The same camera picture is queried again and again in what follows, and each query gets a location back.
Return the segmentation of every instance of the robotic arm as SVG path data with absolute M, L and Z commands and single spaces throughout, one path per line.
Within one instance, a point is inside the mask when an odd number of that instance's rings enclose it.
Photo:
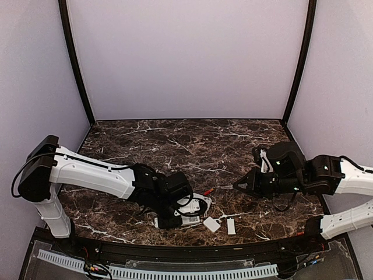
M 233 187 L 252 197 L 272 199 L 284 193 L 355 193 L 373 195 L 373 170 L 359 166 L 345 156 L 319 155 L 305 160 L 295 142 L 281 142 L 253 149 L 254 167 Z M 336 235 L 373 224 L 373 199 L 364 205 L 334 215 L 307 220 L 306 235 L 331 239 Z
M 149 207 L 158 214 L 155 224 L 160 229 L 198 223 L 199 215 L 211 205 L 210 198 L 193 193 L 182 172 L 165 176 L 144 164 L 119 166 L 101 162 L 59 146 L 58 137 L 53 135 L 29 154 L 22 171 L 19 195 L 14 196 L 32 202 L 52 235 L 60 239 L 70 236 L 72 222 L 51 183 L 103 191 Z

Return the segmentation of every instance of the white wall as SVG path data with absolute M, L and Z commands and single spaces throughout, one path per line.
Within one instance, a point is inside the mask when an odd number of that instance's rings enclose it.
M 300 91 L 289 127 L 308 159 L 347 155 L 373 166 L 373 2 L 318 1 Z M 332 212 L 371 197 L 326 197 Z M 373 279 L 373 229 L 350 234 L 365 279 Z
M 282 118 L 307 0 L 69 0 L 98 120 Z
M 31 203 L 10 184 L 48 134 L 76 149 L 89 124 L 71 70 L 58 2 L 0 1 L 0 279 L 18 279 L 35 225 Z

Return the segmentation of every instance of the white slotted strip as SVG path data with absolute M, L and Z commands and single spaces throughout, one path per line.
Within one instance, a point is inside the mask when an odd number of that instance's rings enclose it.
M 37 258 L 72 271 L 84 273 L 84 261 L 82 260 L 66 257 L 42 249 L 39 250 Z M 117 280 L 249 280 L 278 275 L 276 264 L 265 265 L 262 267 L 210 272 L 145 271 L 116 266 L 110 266 L 109 270 L 113 279 Z

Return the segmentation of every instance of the marble pattern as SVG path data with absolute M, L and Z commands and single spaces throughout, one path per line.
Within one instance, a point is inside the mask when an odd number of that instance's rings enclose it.
M 221 228 L 212 233 L 202 224 L 159 230 L 155 215 L 139 215 L 141 207 L 112 195 L 72 185 L 63 186 L 59 199 L 73 218 L 79 236 L 121 243 L 165 246 L 212 246 L 261 242 L 295 236 L 305 221 L 322 214 L 314 196 L 298 195 L 287 212 L 277 212 L 271 201 L 236 191 L 232 183 L 250 170 L 251 149 L 288 141 L 276 120 L 143 120 L 99 121 L 80 153 L 124 165 L 145 163 L 158 172 L 182 170 L 194 192 L 209 197 L 209 216 Z M 285 205 L 289 196 L 275 201 Z M 227 234 L 226 217 L 235 220 L 236 235 Z

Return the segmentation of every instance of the marble table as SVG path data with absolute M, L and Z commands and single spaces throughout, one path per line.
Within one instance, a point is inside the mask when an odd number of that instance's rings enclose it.
M 155 215 L 142 207 L 98 191 L 64 185 L 59 199 L 79 236 L 111 242 L 164 246 L 215 246 L 295 236 L 305 221 L 323 213 L 315 196 L 297 195 L 287 212 L 272 201 L 254 199 L 232 188 L 255 164 L 251 149 L 289 141 L 277 120 L 142 120 L 99 121 L 79 153 L 124 165 L 145 163 L 166 175 L 182 170 L 194 192 L 209 197 L 209 216 L 220 219 L 212 233 L 202 224 L 173 230 L 156 229 Z M 285 205 L 289 196 L 278 198 Z M 226 216 L 235 220 L 236 235 L 227 234 Z

